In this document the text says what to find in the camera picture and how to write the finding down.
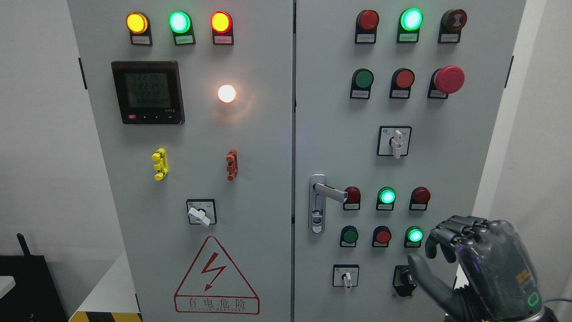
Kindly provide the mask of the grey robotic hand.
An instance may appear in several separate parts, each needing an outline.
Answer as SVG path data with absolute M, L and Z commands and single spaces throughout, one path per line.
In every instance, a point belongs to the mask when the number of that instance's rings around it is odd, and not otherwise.
M 407 257 L 417 285 L 458 322 L 517 322 L 544 306 L 537 277 L 515 227 L 505 220 L 452 216 L 430 231 L 425 256 L 440 246 L 449 263 L 459 262 L 469 284 L 450 288 L 425 259 Z

